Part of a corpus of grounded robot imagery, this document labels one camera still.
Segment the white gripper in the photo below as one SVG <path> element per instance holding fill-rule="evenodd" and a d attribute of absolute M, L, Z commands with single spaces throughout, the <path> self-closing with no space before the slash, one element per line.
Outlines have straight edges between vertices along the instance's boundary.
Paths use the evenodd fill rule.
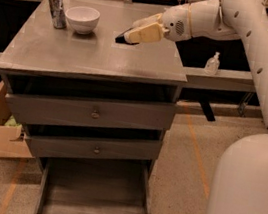
<path fill-rule="evenodd" d="M 163 14 L 155 14 L 134 21 L 131 29 L 123 34 L 129 44 L 157 42 L 164 37 L 170 41 L 185 41 L 191 38 L 189 4 L 168 8 Z"/>

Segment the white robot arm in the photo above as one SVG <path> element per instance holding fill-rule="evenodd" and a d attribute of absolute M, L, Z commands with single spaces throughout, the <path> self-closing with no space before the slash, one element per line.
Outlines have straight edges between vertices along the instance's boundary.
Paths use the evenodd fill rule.
<path fill-rule="evenodd" d="M 137 20 L 122 35 L 138 44 L 206 37 L 241 40 L 266 133 L 229 146 L 213 175 L 206 214 L 268 214 L 268 16 L 263 0 L 207 0 Z"/>

